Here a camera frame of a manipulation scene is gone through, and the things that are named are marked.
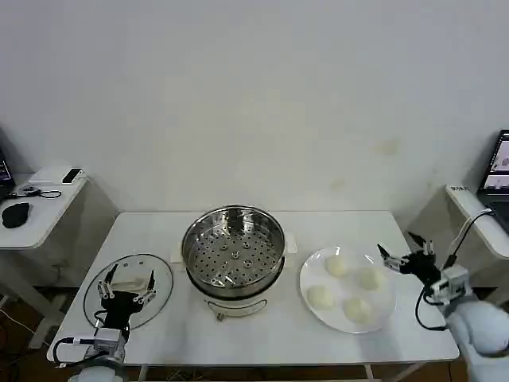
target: white cable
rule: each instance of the white cable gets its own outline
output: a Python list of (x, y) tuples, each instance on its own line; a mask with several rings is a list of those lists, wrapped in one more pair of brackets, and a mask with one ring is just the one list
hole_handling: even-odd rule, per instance
[(449, 245), (449, 248), (447, 249), (447, 256), (449, 255), (452, 255), (454, 253), (454, 251), (456, 250), (456, 243), (460, 240), (461, 237), (463, 237), (464, 235), (464, 231), (467, 229), (467, 227), (470, 225), (470, 222), (474, 219), (477, 219), (477, 217), (479, 215), (483, 215), (487, 212), (491, 212), (492, 209), (483, 209), (481, 211), (479, 211), (475, 216), (470, 216), (463, 224), (463, 226), (461, 227), (460, 231), (458, 232), (458, 235), (456, 236), (456, 238), (454, 238), (454, 240), (451, 242), (451, 244)]
[[(0, 312), (4, 313), (4, 315), (7, 316), (8, 319), (10, 319), (12, 322), (16, 322), (18, 325), (21, 325), (23, 326), (25, 329), (27, 329), (31, 334), (35, 335), (35, 332), (33, 330), (31, 330), (27, 325), (15, 320), (14, 318), (12, 318), (11, 316), (8, 315), (7, 312), (4, 311), (4, 309), (0, 309)], [(43, 344), (45, 344), (46, 346), (49, 347), (49, 343), (46, 342), (46, 341), (42, 341)]]

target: steamed bun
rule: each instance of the steamed bun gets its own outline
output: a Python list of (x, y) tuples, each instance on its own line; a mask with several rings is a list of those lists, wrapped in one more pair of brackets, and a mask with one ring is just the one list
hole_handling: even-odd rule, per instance
[(373, 318), (373, 308), (359, 297), (345, 300), (343, 312), (350, 321), (356, 324), (365, 324)]
[(343, 277), (348, 273), (348, 268), (341, 256), (331, 256), (325, 259), (325, 269), (334, 277)]
[(358, 277), (359, 285), (366, 290), (378, 290), (387, 282), (385, 275), (377, 268), (361, 268)]
[(332, 292), (323, 285), (311, 286), (308, 289), (308, 302), (309, 304), (318, 310), (331, 309), (336, 300)]

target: floor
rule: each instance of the floor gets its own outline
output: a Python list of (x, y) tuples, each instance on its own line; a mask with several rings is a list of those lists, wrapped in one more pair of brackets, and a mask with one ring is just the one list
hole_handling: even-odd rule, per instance
[[(45, 292), (52, 297), (54, 290)], [(16, 320), (36, 329), (41, 316), (24, 302), (8, 302), (3, 309)], [(64, 382), (79, 370), (58, 369), (46, 360), (46, 349), (29, 352), (31, 333), (0, 314), (0, 382), (51, 380)], [(393, 376), (405, 365), (375, 365), (375, 377)], [(138, 380), (138, 368), (127, 368), (130, 380)], [(271, 368), (151, 368), (147, 380), (337, 380), (365, 378), (362, 366)], [(467, 382), (462, 360), (427, 364), (405, 382)]]

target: laptop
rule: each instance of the laptop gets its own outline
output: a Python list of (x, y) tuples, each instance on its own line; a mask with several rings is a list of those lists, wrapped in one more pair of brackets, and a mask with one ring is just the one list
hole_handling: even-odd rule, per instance
[(14, 188), (14, 178), (7, 165), (6, 157), (0, 151), (0, 202), (2, 202), (6, 195), (8, 195)]
[(509, 233), (509, 130), (500, 131), (477, 198), (492, 209), (500, 226)]

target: black mouse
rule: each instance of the black mouse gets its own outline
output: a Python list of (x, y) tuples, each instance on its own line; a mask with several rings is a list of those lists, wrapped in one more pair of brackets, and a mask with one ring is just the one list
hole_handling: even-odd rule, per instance
[(2, 224), (6, 228), (22, 226), (29, 218), (29, 203), (17, 203), (7, 207), (2, 212)]

